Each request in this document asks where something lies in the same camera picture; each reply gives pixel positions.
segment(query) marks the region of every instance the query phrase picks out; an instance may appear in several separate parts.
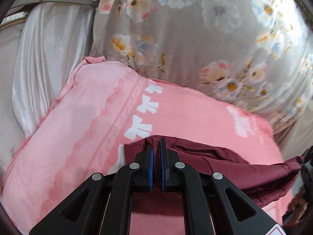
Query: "maroon garment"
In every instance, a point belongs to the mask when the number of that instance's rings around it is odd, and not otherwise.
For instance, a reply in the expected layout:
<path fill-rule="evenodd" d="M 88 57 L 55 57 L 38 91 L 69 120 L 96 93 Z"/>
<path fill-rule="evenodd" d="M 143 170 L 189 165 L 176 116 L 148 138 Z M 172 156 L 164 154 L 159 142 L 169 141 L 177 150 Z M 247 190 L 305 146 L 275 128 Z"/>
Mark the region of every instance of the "maroon garment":
<path fill-rule="evenodd" d="M 154 149 L 154 170 L 157 177 L 159 177 L 160 165 L 156 157 L 158 156 L 158 141 L 161 137 L 163 136 L 155 135 L 146 138 Z M 238 154 L 224 147 L 164 137 L 167 148 L 176 151 L 182 162 L 208 175 L 221 172 L 260 207 L 286 195 L 301 169 L 296 157 L 281 164 L 249 164 Z M 143 139 L 124 146 L 126 163 L 134 161 L 135 155 L 143 150 L 144 143 Z"/>

